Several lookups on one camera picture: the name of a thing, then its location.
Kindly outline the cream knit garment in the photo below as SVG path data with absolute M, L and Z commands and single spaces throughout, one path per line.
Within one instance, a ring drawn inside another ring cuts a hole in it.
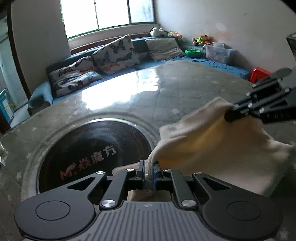
M 178 122 L 160 127 L 160 141 L 145 160 L 147 186 L 128 193 L 129 201 L 158 200 L 165 192 L 152 188 L 152 166 L 190 176 L 202 172 L 270 196 L 295 162 L 295 145 L 270 136 L 252 117 L 229 123 L 224 115 L 232 104 L 217 97 Z

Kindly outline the red plastic stool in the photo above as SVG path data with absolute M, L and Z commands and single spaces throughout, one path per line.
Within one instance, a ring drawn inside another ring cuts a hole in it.
M 265 69 L 262 69 L 260 67 L 255 67 L 252 70 L 252 73 L 251 73 L 251 76 L 250 76 L 250 82 L 251 83 L 256 83 L 259 80 L 262 80 L 263 78 L 268 77 L 269 75 L 271 75 L 271 72 L 269 72 L 269 71 L 267 71 Z

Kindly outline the black round induction cooktop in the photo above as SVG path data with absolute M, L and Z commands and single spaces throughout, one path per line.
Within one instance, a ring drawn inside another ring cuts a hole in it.
M 108 176 L 116 167 L 145 160 L 154 145 L 145 129 L 130 121 L 103 118 L 60 138 L 45 154 L 38 191 L 49 191 L 97 171 Z

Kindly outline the clear plastic storage box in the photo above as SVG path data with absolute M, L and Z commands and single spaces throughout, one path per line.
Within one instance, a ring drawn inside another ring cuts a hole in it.
M 213 45 L 206 45 L 205 54 L 206 58 L 209 60 L 230 65 L 230 63 L 232 62 L 232 58 L 235 54 L 235 50 L 221 48 Z

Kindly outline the colourful plush toys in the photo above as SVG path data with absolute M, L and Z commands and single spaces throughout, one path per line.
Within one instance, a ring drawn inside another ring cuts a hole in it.
M 213 38 L 210 35 L 200 35 L 197 38 L 193 38 L 192 43 L 194 46 L 212 45 Z

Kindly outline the green plastic bowl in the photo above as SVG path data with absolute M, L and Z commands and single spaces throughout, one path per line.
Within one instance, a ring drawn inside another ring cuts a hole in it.
M 185 50 L 185 54 L 190 58 L 200 58 L 203 56 L 202 50 L 198 49 L 187 49 Z

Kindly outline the grey plain cushion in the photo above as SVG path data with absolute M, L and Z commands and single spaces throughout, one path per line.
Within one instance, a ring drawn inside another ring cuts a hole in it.
M 185 56 L 175 38 L 146 39 L 145 43 L 153 60 L 167 60 Z

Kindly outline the butterfly pillow lying flat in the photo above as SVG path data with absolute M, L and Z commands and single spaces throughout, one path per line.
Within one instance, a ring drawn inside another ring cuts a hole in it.
M 74 63 L 49 73 L 57 97 L 70 94 L 92 82 L 102 80 L 91 56 L 82 57 Z

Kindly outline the blue sofa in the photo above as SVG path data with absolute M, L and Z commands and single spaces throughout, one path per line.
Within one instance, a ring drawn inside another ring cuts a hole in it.
M 48 66 L 48 79 L 32 93 L 28 112 L 30 115 L 36 114 L 87 87 L 169 61 L 194 61 L 248 80 L 250 71 L 239 67 L 237 55 L 236 50 L 224 44 L 201 47 L 183 39 L 132 39 L 126 35 Z

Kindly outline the white black plush toy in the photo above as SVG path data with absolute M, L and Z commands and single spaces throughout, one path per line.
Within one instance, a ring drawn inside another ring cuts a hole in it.
M 164 38 L 168 36 L 167 31 L 165 31 L 163 28 L 157 28 L 157 27 L 153 27 L 149 33 L 152 37 L 155 37 L 155 38 L 158 38 L 158 37 Z

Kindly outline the butterfly pillow upright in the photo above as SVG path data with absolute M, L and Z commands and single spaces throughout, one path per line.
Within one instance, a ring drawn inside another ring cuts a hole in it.
M 105 74 L 113 74 L 140 63 L 130 35 L 125 35 L 95 51 L 92 57 Z

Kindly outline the light blue cabinet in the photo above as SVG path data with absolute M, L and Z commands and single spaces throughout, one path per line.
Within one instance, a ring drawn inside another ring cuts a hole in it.
M 11 120 L 14 117 L 14 112 L 11 108 L 9 98 L 8 98 L 8 92 L 6 89 L 4 89 L 1 92 L 1 112 L 3 113 L 6 121 L 8 123 L 11 123 Z

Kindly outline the window with green frame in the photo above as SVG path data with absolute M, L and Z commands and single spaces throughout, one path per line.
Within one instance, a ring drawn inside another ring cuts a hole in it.
M 156 22 L 153 1 L 60 1 L 68 39 L 128 25 Z

